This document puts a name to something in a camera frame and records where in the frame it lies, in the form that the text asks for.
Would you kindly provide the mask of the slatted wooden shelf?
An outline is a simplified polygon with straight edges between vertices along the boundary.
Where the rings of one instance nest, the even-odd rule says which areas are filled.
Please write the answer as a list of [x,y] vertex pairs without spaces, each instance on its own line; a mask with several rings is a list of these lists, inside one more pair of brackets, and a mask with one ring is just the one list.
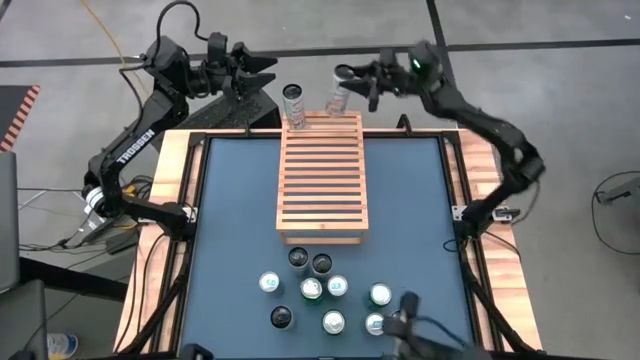
[[282,124],[276,230],[290,245],[359,244],[369,230],[361,114]]

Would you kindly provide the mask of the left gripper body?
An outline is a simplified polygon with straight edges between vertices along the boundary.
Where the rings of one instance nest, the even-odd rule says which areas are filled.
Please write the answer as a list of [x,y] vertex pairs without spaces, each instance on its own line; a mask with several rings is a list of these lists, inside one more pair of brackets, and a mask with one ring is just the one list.
[[230,54],[215,60],[202,60],[192,68],[192,96],[205,98],[221,92],[226,97],[234,98],[234,66],[235,60]]

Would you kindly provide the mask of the white Celsius Arctic Vibe can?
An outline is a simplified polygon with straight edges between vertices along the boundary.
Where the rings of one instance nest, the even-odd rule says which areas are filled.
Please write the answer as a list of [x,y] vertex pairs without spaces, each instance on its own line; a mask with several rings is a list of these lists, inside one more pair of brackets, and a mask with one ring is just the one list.
[[271,325],[278,330],[287,330],[293,326],[294,313],[285,305],[278,305],[270,313]]
[[325,253],[315,255],[311,260],[311,270],[315,277],[327,279],[333,269],[332,258]]

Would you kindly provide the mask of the grey equipment case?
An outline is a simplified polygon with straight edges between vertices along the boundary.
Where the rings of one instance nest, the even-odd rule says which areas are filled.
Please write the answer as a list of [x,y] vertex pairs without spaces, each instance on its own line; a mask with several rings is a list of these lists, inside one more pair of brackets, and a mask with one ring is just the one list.
[[0,152],[0,293],[19,281],[17,166],[13,152]]

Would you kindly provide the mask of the black metal table frame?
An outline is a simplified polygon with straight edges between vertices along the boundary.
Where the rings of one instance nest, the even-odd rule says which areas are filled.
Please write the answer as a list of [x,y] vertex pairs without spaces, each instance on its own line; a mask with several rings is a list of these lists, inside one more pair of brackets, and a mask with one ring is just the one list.
[[[406,132],[368,128],[364,132],[364,151],[367,139],[386,138],[437,140],[450,210],[452,206],[467,202],[473,190],[491,190],[496,185],[497,174],[489,145],[466,131],[416,129]],[[187,241],[171,239],[156,225],[142,230],[138,260],[117,333],[116,350],[119,352],[179,355],[182,348],[190,344],[183,341],[182,330],[207,165],[211,145],[216,139],[276,139],[281,145],[281,133],[277,129],[256,129],[251,133],[240,129],[171,130],[165,134],[152,198],[157,202],[175,201],[197,207],[198,219],[193,235]],[[451,220],[450,249],[458,257],[472,330],[471,340],[465,342],[492,350],[506,350],[505,333],[508,328],[514,328],[527,343],[537,345],[539,338],[525,284],[517,282],[500,289],[499,268],[490,264],[489,248],[478,241],[457,246],[452,210]],[[306,278],[316,278],[323,286],[322,299],[332,297],[327,291],[327,281],[340,274],[332,269],[329,278],[317,278],[312,273],[311,260],[315,255],[325,253],[326,247],[340,244],[283,243],[289,251],[303,247],[309,254],[308,269],[299,274],[300,283]],[[210,352],[215,360],[381,360],[393,348],[394,342],[391,351],[378,357],[220,359]]]

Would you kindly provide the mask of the white blue container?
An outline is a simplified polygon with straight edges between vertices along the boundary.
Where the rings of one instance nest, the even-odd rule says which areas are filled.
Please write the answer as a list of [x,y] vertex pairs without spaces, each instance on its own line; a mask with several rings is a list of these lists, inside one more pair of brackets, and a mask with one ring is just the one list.
[[49,360],[69,360],[78,349],[79,341],[74,334],[48,333],[47,351]]

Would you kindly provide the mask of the black floor beam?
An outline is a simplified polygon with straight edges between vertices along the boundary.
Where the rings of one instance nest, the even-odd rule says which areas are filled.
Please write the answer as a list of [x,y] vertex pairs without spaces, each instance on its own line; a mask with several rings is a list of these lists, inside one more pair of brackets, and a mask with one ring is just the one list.
[[20,281],[41,280],[44,286],[54,290],[87,295],[123,302],[128,286],[117,280],[77,272],[48,263],[21,257]]

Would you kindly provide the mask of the grey metal stand foot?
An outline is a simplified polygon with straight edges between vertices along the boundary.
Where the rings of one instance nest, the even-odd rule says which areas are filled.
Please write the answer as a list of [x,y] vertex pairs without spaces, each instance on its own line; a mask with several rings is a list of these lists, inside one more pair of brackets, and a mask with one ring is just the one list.
[[601,204],[609,204],[618,199],[629,197],[640,202],[640,176],[632,178],[609,190],[596,192],[596,200]]

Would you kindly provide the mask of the white Celsius can orange print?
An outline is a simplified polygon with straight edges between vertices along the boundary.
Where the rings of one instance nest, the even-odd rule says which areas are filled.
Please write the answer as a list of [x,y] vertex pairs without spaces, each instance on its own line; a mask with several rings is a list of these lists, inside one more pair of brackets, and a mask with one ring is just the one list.
[[353,80],[355,75],[345,64],[337,65],[333,70],[333,86],[326,102],[325,111],[330,116],[341,116],[345,113],[350,91],[340,85],[341,82]]
[[288,84],[282,90],[283,105],[289,128],[302,129],[305,126],[303,90],[298,84]]
[[294,247],[288,253],[290,268],[297,274],[304,274],[308,269],[309,254],[303,247]]

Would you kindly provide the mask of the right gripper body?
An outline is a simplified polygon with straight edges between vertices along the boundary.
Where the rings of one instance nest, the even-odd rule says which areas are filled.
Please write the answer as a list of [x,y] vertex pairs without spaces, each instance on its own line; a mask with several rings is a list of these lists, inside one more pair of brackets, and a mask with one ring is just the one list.
[[403,66],[382,62],[378,66],[377,91],[380,95],[391,93],[396,97],[403,97],[411,93],[410,74]]

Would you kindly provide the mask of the dark grey case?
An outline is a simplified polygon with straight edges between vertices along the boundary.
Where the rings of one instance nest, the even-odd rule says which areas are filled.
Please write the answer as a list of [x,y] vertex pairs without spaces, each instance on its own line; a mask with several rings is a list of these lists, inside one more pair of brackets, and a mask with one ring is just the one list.
[[33,280],[0,294],[0,360],[48,360],[44,284]]

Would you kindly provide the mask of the green Sprite can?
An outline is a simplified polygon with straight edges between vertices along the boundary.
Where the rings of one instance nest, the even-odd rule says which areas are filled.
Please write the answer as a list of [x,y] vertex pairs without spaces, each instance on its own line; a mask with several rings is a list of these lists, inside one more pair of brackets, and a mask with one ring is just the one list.
[[329,335],[339,335],[345,328],[345,318],[340,311],[329,310],[323,315],[322,327]]
[[392,300],[392,290],[383,282],[374,283],[368,290],[367,300],[373,308],[384,308]]
[[300,293],[307,302],[318,302],[322,299],[323,286],[316,278],[306,278],[300,283]]

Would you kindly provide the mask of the black speckled case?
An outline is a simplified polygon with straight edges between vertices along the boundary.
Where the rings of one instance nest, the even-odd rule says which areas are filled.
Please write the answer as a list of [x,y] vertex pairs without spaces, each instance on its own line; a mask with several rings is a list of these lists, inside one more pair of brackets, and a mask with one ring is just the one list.
[[235,102],[221,96],[187,116],[176,129],[280,129],[279,106],[264,91]]

